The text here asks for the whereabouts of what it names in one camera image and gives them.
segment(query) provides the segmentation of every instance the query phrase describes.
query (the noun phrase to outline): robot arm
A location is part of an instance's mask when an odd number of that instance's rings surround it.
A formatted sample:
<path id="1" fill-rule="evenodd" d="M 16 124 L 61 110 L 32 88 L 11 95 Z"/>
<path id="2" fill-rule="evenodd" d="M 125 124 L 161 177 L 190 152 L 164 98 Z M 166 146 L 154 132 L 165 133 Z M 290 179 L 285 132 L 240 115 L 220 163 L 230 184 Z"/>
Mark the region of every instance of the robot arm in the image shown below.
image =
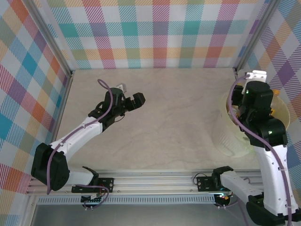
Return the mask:
<path id="1" fill-rule="evenodd" d="M 280 120 L 270 115 L 273 91 L 265 83 L 265 79 L 266 72 L 249 73 L 245 87 L 234 88 L 232 105 L 239 106 L 238 120 L 241 124 L 273 147 L 284 169 L 281 169 L 271 150 L 241 128 L 257 154 L 264 192 L 238 177 L 230 167 L 215 169 L 212 178 L 216 187 L 231 190 L 246 204 L 250 218 L 257 225 L 278 226 L 285 225 L 285 221 L 288 220 L 288 208 L 292 210 L 293 221 L 300 221 L 301 213 L 294 199 L 288 175 L 286 130 Z M 284 183 L 282 170 L 287 177 L 288 187 Z M 287 190 L 289 190 L 291 206 L 288 206 Z"/>
<path id="2" fill-rule="evenodd" d="M 50 165 L 50 188 L 52 190 L 57 191 L 65 185 L 99 185 L 96 172 L 87 167 L 68 167 L 67 162 L 86 142 L 112 125 L 117 117 L 124 116 L 126 112 L 141 107 L 145 102 L 142 93 L 134 94 L 134 100 L 131 100 L 130 97 L 125 98 L 125 85 L 123 84 L 110 88 L 110 90 L 113 104 L 107 115 L 97 120 L 110 107 L 111 97 L 109 92 L 106 93 L 104 101 L 100 102 L 73 131 L 50 145 L 42 143 L 36 148 L 31 172 L 33 177 L 47 184 L 48 160 L 55 147 L 58 147 Z"/>

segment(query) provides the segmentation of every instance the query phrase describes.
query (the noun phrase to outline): beige tabletop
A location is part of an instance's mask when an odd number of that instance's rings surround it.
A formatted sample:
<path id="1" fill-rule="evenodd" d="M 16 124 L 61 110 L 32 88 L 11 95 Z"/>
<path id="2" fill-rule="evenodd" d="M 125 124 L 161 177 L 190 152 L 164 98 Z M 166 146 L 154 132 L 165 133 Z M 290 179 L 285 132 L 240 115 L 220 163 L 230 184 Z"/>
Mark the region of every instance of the beige tabletop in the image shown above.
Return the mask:
<path id="1" fill-rule="evenodd" d="M 95 170 L 259 168 L 254 153 L 231 158 L 211 141 L 219 98 L 234 81 L 232 69 L 77 70 L 58 138 L 104 100 L 99 78 L 111 87 L 125 83 L 126 97 L 142 92 L 146 102 L 91 139 L 69 165 Z"/>

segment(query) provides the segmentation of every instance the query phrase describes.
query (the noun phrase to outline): plaid backdrop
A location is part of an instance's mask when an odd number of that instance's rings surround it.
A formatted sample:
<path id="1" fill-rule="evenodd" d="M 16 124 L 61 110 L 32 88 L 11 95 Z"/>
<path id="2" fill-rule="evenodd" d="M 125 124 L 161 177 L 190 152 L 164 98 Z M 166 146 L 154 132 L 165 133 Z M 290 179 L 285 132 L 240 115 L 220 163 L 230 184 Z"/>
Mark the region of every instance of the plaid backdrop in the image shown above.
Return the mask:
<path id="1" fill-rule="evenodd" d="M 67 76 L 21 0 L 0 0 L 0 226 L 14 226 L 35 148 L 49 143 Z"/>
<path id="2" fill-rule="evenodd" d="M 287 164 L 301 205 L 301 0 L 282 0 L 248 60 L 247 68 L 268 72 L 291 115 Z"/>
<path id="3" fill-rule="evenodd" d="M 80 69 L 232 67 L 262 0 L 35 0 Z M 62 41 L 49 20 L 62 33 Z"/>

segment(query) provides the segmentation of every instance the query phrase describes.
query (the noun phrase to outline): translucent container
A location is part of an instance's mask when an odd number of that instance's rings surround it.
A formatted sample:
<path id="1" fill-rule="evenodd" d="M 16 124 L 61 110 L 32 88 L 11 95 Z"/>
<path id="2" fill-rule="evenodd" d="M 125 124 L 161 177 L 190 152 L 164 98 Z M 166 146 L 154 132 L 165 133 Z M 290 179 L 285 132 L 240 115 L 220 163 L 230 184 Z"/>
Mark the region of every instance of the translucent container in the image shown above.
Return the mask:
<path id="1" fill-rule="evenodd" d="M 249 138 L 235 125 L 226 110 L 228 93 L 225 93 L 220 102 L 220 114 L 213 127 L 211 138 L 214 146 L 223 154 L 239 158 L 253 151 Z M 286 104 L 277 96 L 277 105 L 273 116 L 283 122 L 286 128 L 290 123 L 290 114 Z"/>

